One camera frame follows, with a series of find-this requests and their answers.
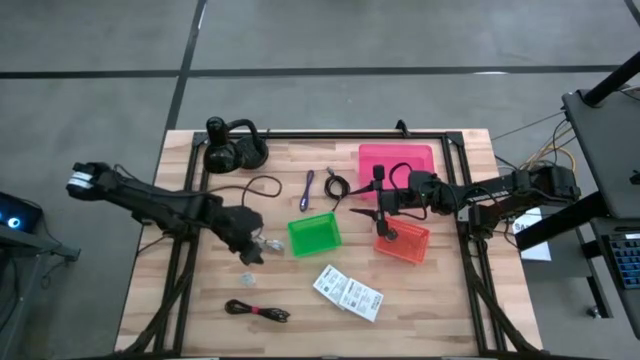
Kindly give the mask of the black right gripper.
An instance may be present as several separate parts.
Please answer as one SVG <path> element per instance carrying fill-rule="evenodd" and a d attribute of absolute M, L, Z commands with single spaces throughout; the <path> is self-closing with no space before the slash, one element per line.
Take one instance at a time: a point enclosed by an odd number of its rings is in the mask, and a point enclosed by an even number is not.
<path fill-rule="evenodd" d="M 383 165 L 373 166 L 373 180 L 367 186 L 353 190 L 348 195 L 358 195 L 375 191 L 377 209 L 351 209 L 351 212 L 365 215 L 372 218 L 376 224 L 376 230 L 379 236 L 385 238 L 388 230 L 391 228 L 386 220 L 386 213 L 390 215 L 398 215 L 401 204 L 406 200 L 407 192 L 402 193 L 400 190 L 385 190 L 383 188 L 385 179 L 385 169 Z"/>

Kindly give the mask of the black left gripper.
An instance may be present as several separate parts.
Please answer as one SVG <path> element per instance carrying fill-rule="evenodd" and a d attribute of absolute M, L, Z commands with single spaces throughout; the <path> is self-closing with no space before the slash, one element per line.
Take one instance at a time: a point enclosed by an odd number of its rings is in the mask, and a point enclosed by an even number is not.
<path fill-rule="evenodd" d="M 262 265 L 261 247 L 253 232 L 264 226 L 262 215 L 246 206 L 221 207 L 214 215 L 214 233 L 244 265 Z"/>

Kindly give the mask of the pink plastic bin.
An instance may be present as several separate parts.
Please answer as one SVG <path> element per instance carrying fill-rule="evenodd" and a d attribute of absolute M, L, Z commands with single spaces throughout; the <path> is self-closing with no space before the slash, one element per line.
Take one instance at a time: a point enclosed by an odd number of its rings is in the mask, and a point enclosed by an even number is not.
<path fill-rule="evenodd" d="M 416 171 L 435 171 L 433 152 L 429 145 L 362 144 L 358 150 L 359 187 L 368 186 L 373 180 L 375 165 L 383 165 L 383 188 L 392 189 L 389 173 L 399 163 L 407 163 Z"/>

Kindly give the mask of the orange plastic basket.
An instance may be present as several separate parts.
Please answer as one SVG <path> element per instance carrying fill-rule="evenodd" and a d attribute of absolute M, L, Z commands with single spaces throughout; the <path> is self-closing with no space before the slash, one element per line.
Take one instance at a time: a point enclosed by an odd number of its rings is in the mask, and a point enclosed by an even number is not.
<path fill-rule="evenodd" d="M 423 263 L 428 249 L 430 231 L 392 217 L 387 217 L 386 222 L 389 234 L 395 233 L 396 237 L 390 240 L 388 237 L 380 236 L 373 248 L 380 253 L 413 264 Z"/>

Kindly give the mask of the green plastic basket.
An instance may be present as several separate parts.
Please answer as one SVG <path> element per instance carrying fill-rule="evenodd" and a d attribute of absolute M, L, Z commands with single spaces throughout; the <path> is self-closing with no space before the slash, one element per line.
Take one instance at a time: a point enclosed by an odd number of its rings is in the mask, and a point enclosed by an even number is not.
<path fill-rule="evenodd" d="M 311 256 L 342 246 L 341 234 L 333 212 L 292 221 L 287 228 L 295 257 Z"/>

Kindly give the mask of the black gooseneck desk lamp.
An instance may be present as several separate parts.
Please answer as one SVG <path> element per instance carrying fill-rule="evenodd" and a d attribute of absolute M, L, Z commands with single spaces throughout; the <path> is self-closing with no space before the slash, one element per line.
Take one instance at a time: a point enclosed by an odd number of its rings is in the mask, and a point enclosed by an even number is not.
<path fill-rule="evenodd" d="M 232 141 L 230 131 L 247 127 L 248 136 Z M 209 173 L 224 174 L 237 169 L 253 170 L 268 159 L 266 141 L 259 137 L 255 124 L 249 119 L 238 119 L 226 123 L 220 117 L 211 117 L 206 122 L 208 146 L 203 156 L 204 169 Z"/>

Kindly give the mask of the white paper sheet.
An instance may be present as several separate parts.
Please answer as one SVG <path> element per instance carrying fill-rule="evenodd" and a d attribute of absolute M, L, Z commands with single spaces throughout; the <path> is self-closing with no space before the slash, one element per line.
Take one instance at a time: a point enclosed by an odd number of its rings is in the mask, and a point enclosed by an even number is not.
<path fill-rule="evenodd" d="M 512 230 L 514 234 L 526 230 L 528 227 L 536 224 L 543 219 L 541 209 L 533 208 L 514 220 Z M 520 251 L 522 260 L 546 261 L 552 260 L 549 245 L 547 242 L 540 243 L 527 250 Z"/>

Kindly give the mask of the black device with blue light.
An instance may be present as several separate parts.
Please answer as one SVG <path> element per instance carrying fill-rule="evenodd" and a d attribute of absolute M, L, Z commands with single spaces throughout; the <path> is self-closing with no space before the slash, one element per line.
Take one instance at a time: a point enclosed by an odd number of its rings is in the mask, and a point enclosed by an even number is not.
<path fill-rule="evenodd" d="M 0 226 L 33 234 L 42 214 L 38 205 L 0 192 Z"/>

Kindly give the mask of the grey side desk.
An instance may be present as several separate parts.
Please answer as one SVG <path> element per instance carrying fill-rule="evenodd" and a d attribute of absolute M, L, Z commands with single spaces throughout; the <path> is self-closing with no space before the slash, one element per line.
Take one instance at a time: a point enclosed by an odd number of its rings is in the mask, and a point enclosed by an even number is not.
<path fill-rule="evenodd" d="M 577 90 L 562 96 L 597 191 L 516 235 L 526 250 L 589 223 L 595 240 L 583 245 L 586 256 L 601 256 L 615 283 L 633 333 L 640 340 L 640 289 L 619 286 L 607 259 L 604 237 L 640 233 L 640 101 L 614 91 L 596 107 Z"/>

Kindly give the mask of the black keyboard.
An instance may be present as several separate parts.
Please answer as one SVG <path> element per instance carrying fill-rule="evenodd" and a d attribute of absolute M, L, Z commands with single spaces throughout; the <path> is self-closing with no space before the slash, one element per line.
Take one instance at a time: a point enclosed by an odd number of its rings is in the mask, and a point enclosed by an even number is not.
<path fill-rule="evenodd" d="M 604 245 L 619 286 L 640 289 L 640 233 L 605 236 Z"/>

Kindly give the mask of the black pole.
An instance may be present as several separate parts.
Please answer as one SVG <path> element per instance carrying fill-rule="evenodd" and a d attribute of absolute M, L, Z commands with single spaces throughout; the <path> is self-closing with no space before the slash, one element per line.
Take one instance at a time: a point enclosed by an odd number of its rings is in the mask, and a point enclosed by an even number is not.
<path fill-rule="evenodd" d="M 640 50 L 631 58 L 620 65 L 616 70 L 609 74 L 604 80 L 597 84 L 594 88 L 587 91 L 583 96 L 583 102 L 590 106 L 596 107 L 614 91 L 622 87 L 628 80 L 640 72 Z"/>

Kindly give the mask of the black aluminium table frame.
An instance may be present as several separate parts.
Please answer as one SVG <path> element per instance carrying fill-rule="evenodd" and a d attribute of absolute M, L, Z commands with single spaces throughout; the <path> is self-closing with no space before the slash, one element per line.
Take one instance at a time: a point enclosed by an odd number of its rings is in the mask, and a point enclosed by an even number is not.
<path fill-rule="evenodd" d="M 460 244 L 451 217 L 430 215 L 426 259 L 413 265 L 373 248 L 372 221 L 351 209 L 362 197 L 336 203 L 323 192 L 329 171 L 350 182 L 358 179 L 358 150 L 363 143 L 401 144 L 393 130 L 330 134 L 275 131 L 270 155 L 254 172 L 214 175 L 209 184 L 229 204 L 243 199 L 241 186 L 252 184 L 246 203 L 265 219 L 264 234 L 286 241 L 287 226 L 300 218 L 299 197 L 311 194 L 310 213 L 333 211 L 342 246 L 297 258 L 290 251 L 268 253 L 263 265 L 243 265 L 213 234 L 203 232 L 197 245 L 173 248 L 159 230 L 145 229 L 142 254 L 134 265 L 116 348 L 129 347 L 160 306 L 169 260 L 196 256 L 184 320 L 171 316 L 163 351 L 213 357 L 417 357 L 468 356 L 477 353 Z M 313 282 L 333 265 L 346 276 L 384 295 L 375 322 L 343 311 L 321 296 Z M 241 275 L 251 273 L 247 287 Z"/>

